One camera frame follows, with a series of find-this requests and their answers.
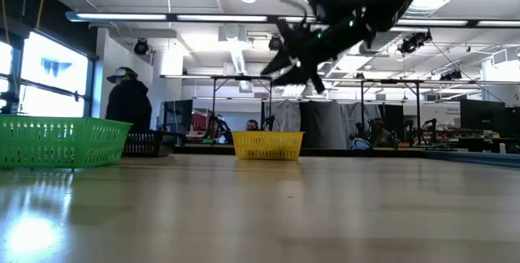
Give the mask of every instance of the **black basket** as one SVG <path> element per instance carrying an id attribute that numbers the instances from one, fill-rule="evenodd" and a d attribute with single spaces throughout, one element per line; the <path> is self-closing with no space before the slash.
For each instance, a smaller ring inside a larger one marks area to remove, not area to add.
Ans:
<path id="1" fill-rule="evenodd" d="M 165 157 L 174 152 L 176 146 L 184 145 L 186 136 L 180 133 L 149 131 L 128 133 L 123 157 Z"/>

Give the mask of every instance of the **table surface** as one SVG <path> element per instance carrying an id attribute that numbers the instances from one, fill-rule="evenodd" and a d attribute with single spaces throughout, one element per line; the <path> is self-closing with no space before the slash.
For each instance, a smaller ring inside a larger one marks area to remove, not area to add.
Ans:
<path id="1" fill-rule="evenodd" d="M 518 263 L 520 171 L 178 155 L 0 171 L 1 262 Z"/>

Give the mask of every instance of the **black jacket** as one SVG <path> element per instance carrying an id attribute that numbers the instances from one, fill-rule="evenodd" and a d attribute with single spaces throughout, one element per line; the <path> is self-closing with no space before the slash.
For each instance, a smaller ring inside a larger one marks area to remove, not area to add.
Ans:
<path id="1" fill-rule="evenodd" d="M 106 118 L 133 124 L 133 131 L 150 129 L 152 105 L 146 96 L 147 87 L 138 80 L 125 80 L 116 85 L 108 97 Z"/>

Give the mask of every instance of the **ceiling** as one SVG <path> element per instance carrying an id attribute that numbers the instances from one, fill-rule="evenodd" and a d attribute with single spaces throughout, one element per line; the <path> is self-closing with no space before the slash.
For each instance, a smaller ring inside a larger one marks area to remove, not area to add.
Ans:
<path id="1" fill-rule="evenodd" d="M 75 11 L 99 12 L 167 12 L 167 0 L 60 0 Z M 245 3 L 241 0 L 171 0 L 172 13 L 225 13 L 255 15 L 301 15 L 298 9 L 278 0 L 257 0 Z M 520 19 L 520 0 L 452 0 L 442 6 L 433 17 L 451 19 Z M 218 27 L 221 24 L 184 24 L 184 23 L 129 23 L 119 24 L 119 30 L 136 31 L 137 29 L 175 29 L 184 43 L 192 50 L 191 58 L 185 62 L 188 71 L 192 67 L 218 67 L 231 61 L 229 52 L 209 51 L 208 43 L 217 41 Z M 255 37 L 251 50 L 244 52 L 246 62 L 267 63 L 273 53 L 267 49 L 267 42 L 274 25 L 246 24 L 248 31 L 265 32 L 268 37 Z M 460 61 L 462 70 L 471 78 L 479 77 L 480 62 L 489 57 L 489 53 L 499 50 L 501 45 L 520 45 L 520 29 L 454 29 L 435 28 L 431 30 L 434 42 L 415 55 L 401 60 L 395 57 L 396 45 L 390 45 L 381 52 L 386 57 L 373 58 L 368 64 L 371 69 L 364 71 L 367 78 L 388 78 L 402 76 L 408 78 L 425 77 L 431 71 L 444 67 L 451 62 Z M 167 46 L 167 39 L 153 41 L 159 49 Z M 330 77 L 345 77 L 345 72 L 338 68 Z"/>

